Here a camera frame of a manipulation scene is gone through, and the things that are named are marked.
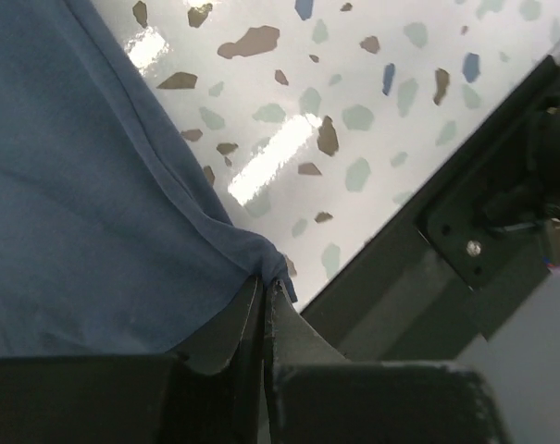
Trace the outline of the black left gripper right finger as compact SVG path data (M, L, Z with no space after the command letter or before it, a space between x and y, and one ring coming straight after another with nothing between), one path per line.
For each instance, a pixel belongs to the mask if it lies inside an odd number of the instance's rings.
M265 392L274 443L507 443L482 376L452 362L354 363L266 294Z

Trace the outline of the blue printed tank top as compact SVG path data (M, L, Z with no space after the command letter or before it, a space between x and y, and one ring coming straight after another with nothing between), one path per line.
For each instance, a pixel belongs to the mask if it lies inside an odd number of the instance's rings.
M87 1L0 1L0 357L165 352L284 256Z

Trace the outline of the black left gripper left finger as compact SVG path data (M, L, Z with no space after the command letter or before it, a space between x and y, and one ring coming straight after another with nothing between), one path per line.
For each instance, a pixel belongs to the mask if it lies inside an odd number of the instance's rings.
M0 359L0 443L254 443L264 287L171 351Z

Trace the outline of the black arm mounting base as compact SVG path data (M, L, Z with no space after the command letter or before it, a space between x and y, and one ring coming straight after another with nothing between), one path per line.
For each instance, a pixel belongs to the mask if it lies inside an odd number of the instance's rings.
M547 276L560 217L560 57L549 55L305 309L353 361L448 360Z

